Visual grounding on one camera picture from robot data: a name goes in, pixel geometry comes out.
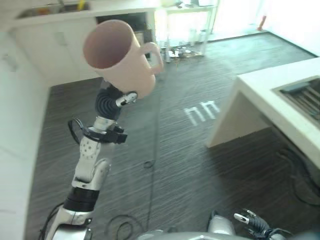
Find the gray carpet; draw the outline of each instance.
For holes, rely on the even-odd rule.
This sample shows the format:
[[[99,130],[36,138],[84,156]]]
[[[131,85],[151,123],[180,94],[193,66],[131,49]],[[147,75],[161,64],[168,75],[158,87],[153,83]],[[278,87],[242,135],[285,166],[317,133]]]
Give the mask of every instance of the gray carpet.
[[[111,173],[99,196],[91,227],[94,239],[107,239],[107,222],[129,214],[146,225],[151,169],[156,161],[149,229],[175,225],[182,231],[204,231],[211,210],[231,218],[249,208],[270,225],[294,233],[319,222],[319,213],[298,202],[289,188],[289,165],[276,158],[282,143],[269,129],[208,149],[215,120],[199,105],[228,97],[235,76],[311,59],[314,56],[269,33],[208,44],[207,56],[167,64],[155,91],[126,106],[119,124],[128,139],[116,147]],[[79,147],[67,128],[72,117],[86,125],[95,120],[94,102],[101,79],[51,89],[30,198],[26,239],[38,237],[50,209],[62,202],[79,158]],[[194,126],[184,108],[197,107],[205,121]],[[119,226],[116,222],[112,232]],[[243,225],[236,231],[245,236]]]

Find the black cable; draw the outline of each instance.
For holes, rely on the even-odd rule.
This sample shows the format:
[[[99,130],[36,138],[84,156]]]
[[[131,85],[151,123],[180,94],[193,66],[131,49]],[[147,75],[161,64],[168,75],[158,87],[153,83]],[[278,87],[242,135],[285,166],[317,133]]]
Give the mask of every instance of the black cable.
[[[296,181],[297,181],[297,175],[298,175],[298,170],[297,170],[297,165],[295,164],[297,161],[299,161],[299,159],[297,159],[297,157],[296,156],[294,156],[294,153],[292,153],[290,150],[286,150],[286,151],[279,151],[278,153],[277,153],[277,155],[280,157],[280,158],[282,158],[282,159],[284,159],[284,160],[286,160],[287,162],[289,162],[289,164],[290,164],[290,166],[291,166],[291,189],[292,189],[292,193],[293,193],[293,195],[296,197],[296,199],[298,200],[298,201],[300,201],[301,203],[304,203],[304,204],[306,204],[306,205],[308,205],[308,206],[311,206],[311,207],[315,207],[315,208],[319,208],[320,207],[320,204],[315,204],[315,203],[311,203],[311,202],[308,202],[308,201],[306,201],[306,200],[304,200],[304,199],[302,199],[299,195],[298,195],[298,193],[297,193],[297,186],[296,186]],[[318,188],[319,190],[320,190],[320,188],[319,188],[319,186],[317,186],[317,184],[314,182],[314,180],[310,177],[310,173],[309,173],[309,171],[308,171],[308,169],[306,168],[306,166],[304,165],[304,163],[303,164],[300,164],[300,167],[302,167],[302,168],[305,168],[305,169],[303,169],[303,172],[305,173],[305,174],[301,174],[301,176],[303,177],[303,180],[310,186],[310,184],[312,185],[312,187],[311,187],[311,190],[313,190],[312,192],[314,192],[314,190],[315,190],[315,188]]]
[[[285,233],[285,234],[289,234],[291,236],[293,236],[293,233],[287,230],[284,230],[282,228],[275,228],[273,229],[270,233],[269,236],[272,237],[272,235],[276,234],[277,232],[281,232],[281,233]]]
[[[53,207],[53,209],[49,213],[46,221],[44,222],[42,229],[40,229],[38,240],[45,240],[48,224],[49,224],[50,220],[58,213],[58,210],[56,211],[56,209],[63,204],[64,204],[64,202],[61,202]]]
[[[68,121],[68,127],[69,127],[70,134],[71,134],[72,138],[74,139],[74,141],[78,145],[80,145],[79,138],[77,137],[77,135],[76,135],[76,133],[74,131],[73,122],[76,122],[76,124],[79,126],[79,128],[81,130],[84,128],[84,125],[82,124],[82,122],[78,118],[72,118],[71,120]]]
[[[151,169],[151,180],[150,180],[150,195],[149,195],[149,206],[148,206],[148,212],[147,212],[147,218],[146,218],[146,224],[145,228],[142,226],[141,222],[138,221],[134,216],[127,215],[127,214],[122,214],[122,215],[117,215],[110,219],[110,221],[107,223],[106,228],[105,228],[105,236],[109,235],[109,230],[111,227],[111,224],[119,218],[128,218],[133,220],[136,224],[139,225],[141,233],[144,233],[149,230],[149,225],[150,225],[150,218],[151,218],[151,213],[152,213],[152,206],[153,206],[153,198],[154,198],[154,182],[155,182],[155,164],[158,159],[158,141],[159,141],[159,122],[160,122],[160,105],[161,103],[161,94],[159,93],[159,97],[157,99],[157,107],[156,107],[156,113],[155,113],[155,132],[154,132],[154,145],[153,145],[153,161],[146,161],[143,164],[144,169]],[[123,240],[129,240],[134,233],[134,226],[132,223],[129,221],[125,221],[120,224],[120,226],[116,230],[116,235],[115,235],[115,240],[119,240],[119,233],[121,232],[121,229],[128,225],[130,227],[129,234],[123,239]]]
[[[125,218],[125,219],[130,219],[130,220],[132,220],[133,222],[135,222],[135,223],[139,226],[141,233],[144,233],[144,232],[145,232],[144,226],[141,224],[141,222],[140,222],[136,217],[131,216],[131,215],[128,215],[128,214],[121,214],[121,215],[114,216],[114,217],[111,218],[110,221],[107,223],[106,228],[105,228],[105,231],[104,231],[104,235],[105,235],[105,236],[108,236],[108,235],[109,235],[109,230],[110,230],[110,227],[111,227],[112,223],[113,223],[115,220],[121,219],[121,218]],[[130,232],[129,232],[128,236],[125,237],[123,240],[128,240],[129,238],[132,237],[132,235],[133,235],[133,233],[134,233],[134,226],[133,226],[133,224],[132,224],[131,222],[125,221],[125,222],[121,223],[120,226],[118,227],[118,229],[116,230],[116,236],[115,236],[115,239],[116,239],[116,240],[119,240],[120,230],[121,230],[125,225],[130,226]]]

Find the stainless steel sink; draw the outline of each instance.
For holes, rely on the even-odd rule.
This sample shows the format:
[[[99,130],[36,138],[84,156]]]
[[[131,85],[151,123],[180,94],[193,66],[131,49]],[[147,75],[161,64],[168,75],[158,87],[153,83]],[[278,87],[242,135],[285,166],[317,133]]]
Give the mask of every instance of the stainless steel sink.
[[[86,2],[81,11],[90,10],[89,3]],[[36,16],[52,15],[52,14],[65,14],[78,11],[78,4],[66,4],[64,6],[60,4],[49,4],[45,6],[33,7],[22,11],[16,18],[24,19]]]

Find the cabinet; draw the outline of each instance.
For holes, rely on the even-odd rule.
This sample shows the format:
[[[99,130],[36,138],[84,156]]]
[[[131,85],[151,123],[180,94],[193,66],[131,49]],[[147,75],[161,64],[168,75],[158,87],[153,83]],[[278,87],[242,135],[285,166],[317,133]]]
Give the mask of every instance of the cabinet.
[[[95,78],[83,57],[83,43],[96,26],[94,18],[17,28],[13,34],[49,86]]]
[[[87,64],[83,55],[85,40],[96,25],[94,18],[81,18],[55,24],[56,30],[63,33],[67,41],[68,52],[78,74],[77,81],[98,77],[98,74]]]
[[[23,52],[7,36],[0,42],[0,146],[19,156],[36,154],[48,87]]]
[[[0,76],[0,239],[21,240],[49,89],[9,35]]]

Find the white counter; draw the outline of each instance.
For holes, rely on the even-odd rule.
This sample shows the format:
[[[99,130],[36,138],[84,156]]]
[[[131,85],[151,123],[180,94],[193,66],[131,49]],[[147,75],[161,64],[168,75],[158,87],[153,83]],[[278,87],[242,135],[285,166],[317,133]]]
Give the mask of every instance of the white counter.
[[[90,18],[117,14],[142,13],[155,11],[161,6],[160,0],[97,0],[90,1],[90,10],[58,13],[43,16],[16,19],[25,9],[17,9],[0,14],[0,32],[7,32],[14,27],[45,24],[79,18]]]
[[[320,128],[274,91],[316,76],[320,76],[320,58],[239,75],[221,108],[207,146],[268,127],[261,119],[261,115],[265,115],[320,168]]]

